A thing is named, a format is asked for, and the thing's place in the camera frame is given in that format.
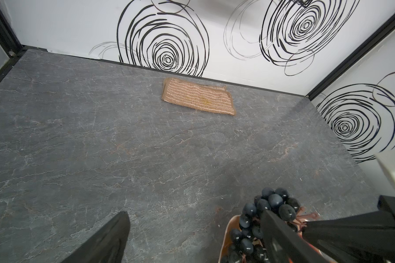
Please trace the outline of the brown woven mat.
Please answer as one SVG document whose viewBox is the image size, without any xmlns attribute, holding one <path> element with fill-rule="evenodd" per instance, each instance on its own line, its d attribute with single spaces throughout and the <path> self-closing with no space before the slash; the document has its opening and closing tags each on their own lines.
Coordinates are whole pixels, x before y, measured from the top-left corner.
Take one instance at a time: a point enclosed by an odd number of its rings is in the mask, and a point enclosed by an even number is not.
<svg viewBox="0 0 395 263">
<path fill-rule="evenodd" d="M 226 86 L 203 85 L 178 78 L 166 78 L 161 99 L 167 103 L 195 110 L 234 116 L 232 95 Z"/>
</svg>

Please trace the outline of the pink wavy fruit bowl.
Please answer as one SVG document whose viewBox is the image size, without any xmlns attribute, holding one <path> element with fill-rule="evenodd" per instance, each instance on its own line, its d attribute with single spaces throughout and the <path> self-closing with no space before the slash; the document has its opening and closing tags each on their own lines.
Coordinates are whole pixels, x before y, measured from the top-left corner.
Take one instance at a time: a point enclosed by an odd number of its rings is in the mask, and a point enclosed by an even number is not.
<svg viewBox="0 0 395 263">
<path fill-rule="evenodd" d="M 226 227 L 224 238 L 219 252 L 218 262 L 221 263 L 223 257 L 228 256 L 229 252 L 232 251 L 230 248 L 234 246 L 238 251 L 240 249 L 240 240 L 242 238 L 241 228 L 239 225 L 240 215 L 233 216 Z"/>
</svg>

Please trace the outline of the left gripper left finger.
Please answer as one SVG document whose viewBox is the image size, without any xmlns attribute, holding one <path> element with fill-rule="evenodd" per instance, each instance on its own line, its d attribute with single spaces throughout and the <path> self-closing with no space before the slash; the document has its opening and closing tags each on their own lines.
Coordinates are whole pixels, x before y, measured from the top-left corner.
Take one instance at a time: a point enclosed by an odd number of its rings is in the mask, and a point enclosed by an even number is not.
<svg viewBox="0 0 395 263">
<path fill-rule="evenodd" d="M 128 213 L 121 211 L 62 263 L 120 263 L 130 229 Z"/>
</svg>

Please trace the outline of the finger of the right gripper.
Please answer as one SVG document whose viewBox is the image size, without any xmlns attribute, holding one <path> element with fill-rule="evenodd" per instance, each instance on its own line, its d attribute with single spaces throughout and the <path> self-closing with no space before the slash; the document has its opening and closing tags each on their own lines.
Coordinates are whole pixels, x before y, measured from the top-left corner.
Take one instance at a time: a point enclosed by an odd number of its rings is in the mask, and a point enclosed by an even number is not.
<svg viewBox="0 0 395 263">
<path fill-rule="evenodd" d="M 338 263 L 395 263 L 395 217 L 386 211 L 308 222 L 302 236 Z"/>
</svg>

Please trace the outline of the black grape bunch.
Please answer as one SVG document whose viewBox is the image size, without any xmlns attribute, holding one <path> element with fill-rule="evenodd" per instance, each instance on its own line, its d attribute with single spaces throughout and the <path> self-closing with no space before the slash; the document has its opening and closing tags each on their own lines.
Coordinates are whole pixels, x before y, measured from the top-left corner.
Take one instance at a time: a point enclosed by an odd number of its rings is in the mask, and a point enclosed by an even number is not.
<svg viewBox="0 0 395 263">
<path fill-rule="evenodd" d="M 222 263 L 271 263 L 261 229 L 261 215 L 266 210 L 285 221 L 300 237 L 307 223 L 319 218 L 316 212 L 307 213 L 305 207 L 291 197 L 287 189 L 265 187 L 253 202 L 244 205 L 239 219 L 242 233 L 240 249 L 237 251 L 231 246 L 232 251 L 223 257 Z"/>
</svg>

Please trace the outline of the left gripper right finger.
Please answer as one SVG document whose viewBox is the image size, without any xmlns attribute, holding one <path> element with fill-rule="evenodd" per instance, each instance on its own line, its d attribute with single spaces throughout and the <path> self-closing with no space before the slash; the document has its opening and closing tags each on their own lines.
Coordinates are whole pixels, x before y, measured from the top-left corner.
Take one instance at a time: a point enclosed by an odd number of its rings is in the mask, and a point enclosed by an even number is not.
<svg viewBox="0 0 395 263">
<path fill-rule="evenodd" d="M 326 263 L 327 260 L 270 210 L 261 215 L 264 245 L 271 263 Z"/>
</svg>

